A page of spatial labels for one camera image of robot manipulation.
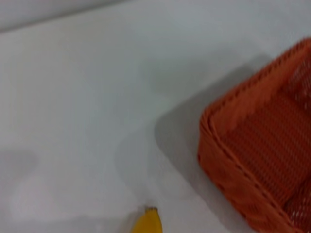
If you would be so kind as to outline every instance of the plastic wicker basket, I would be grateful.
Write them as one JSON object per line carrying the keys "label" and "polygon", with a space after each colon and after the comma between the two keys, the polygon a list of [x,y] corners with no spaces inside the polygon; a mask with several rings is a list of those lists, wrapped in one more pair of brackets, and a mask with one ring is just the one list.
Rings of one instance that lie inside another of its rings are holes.
{"label": "plastic wicker basket", "polygon": [[262,233],[311,233],[311,39],[215,101],[199,162]]}

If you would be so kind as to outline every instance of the basket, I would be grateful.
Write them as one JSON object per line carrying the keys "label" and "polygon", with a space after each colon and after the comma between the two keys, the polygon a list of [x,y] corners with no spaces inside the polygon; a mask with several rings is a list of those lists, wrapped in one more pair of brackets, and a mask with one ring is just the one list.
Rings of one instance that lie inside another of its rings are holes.
{"label": "basket", "polygon": [[204,111],[198,159],[254,230],[311,233],[311,38]]}

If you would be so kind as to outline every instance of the woven basket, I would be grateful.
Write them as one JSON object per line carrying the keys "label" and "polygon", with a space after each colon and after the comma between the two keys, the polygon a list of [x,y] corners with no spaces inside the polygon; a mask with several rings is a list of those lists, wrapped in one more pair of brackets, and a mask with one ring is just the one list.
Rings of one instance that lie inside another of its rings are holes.
{"label": "woven basket", "polygon": [[311,39],[204,111],[198,158],[254,230],[311,233]]}

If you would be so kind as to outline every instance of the woven texture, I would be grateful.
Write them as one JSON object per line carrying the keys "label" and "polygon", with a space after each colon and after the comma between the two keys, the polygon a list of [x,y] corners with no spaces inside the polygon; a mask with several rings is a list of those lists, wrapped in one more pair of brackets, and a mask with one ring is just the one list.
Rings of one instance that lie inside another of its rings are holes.
{"label": "woven texture", "polygon": [[203,113],[199,162],[263,233],[311,233],[311,40]]}

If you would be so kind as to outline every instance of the white table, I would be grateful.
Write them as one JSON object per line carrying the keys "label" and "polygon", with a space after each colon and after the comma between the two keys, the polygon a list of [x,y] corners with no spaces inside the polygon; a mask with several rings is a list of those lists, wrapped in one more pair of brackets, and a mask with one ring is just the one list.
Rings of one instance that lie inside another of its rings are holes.
{"label": "white table", "polygon": [[0,34],[0,232],[251,232],[196,162],[208,103],[311,34],[306,0],[129,0]]}

